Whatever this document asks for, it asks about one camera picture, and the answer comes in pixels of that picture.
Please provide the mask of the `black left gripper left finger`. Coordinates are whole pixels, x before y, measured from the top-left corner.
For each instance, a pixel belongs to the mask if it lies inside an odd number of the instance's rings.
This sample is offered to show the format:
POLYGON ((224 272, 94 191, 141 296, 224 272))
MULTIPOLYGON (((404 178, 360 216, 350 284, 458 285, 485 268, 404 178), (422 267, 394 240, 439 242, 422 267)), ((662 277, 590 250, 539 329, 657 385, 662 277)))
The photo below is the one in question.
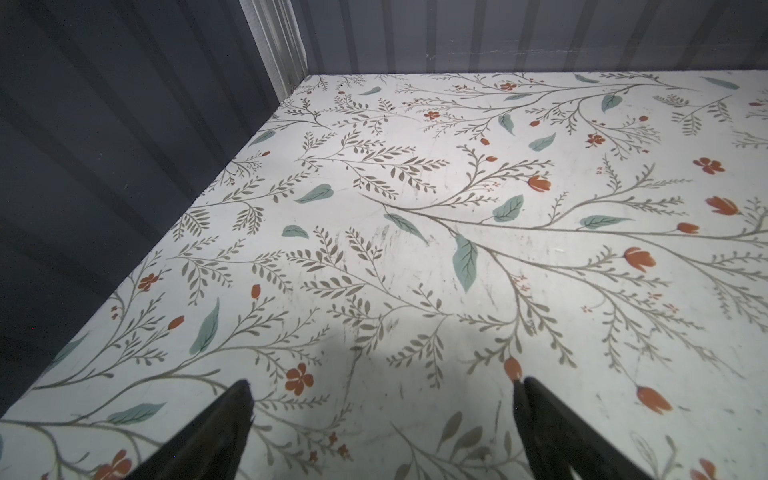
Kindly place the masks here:
POLYGON ((128 477, 233 479, 247 444, 253 407, 249 383, 235 382, 128 477))

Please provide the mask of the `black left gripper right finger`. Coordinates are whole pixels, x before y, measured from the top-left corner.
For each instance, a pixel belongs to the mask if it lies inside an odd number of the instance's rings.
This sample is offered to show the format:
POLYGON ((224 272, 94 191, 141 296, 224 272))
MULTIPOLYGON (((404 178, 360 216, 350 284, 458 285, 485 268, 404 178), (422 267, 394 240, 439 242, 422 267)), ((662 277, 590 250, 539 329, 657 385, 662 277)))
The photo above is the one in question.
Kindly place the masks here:
POLYGON ((513 415, 535 479, 647 479, 539 380, 513 382, 513 415))

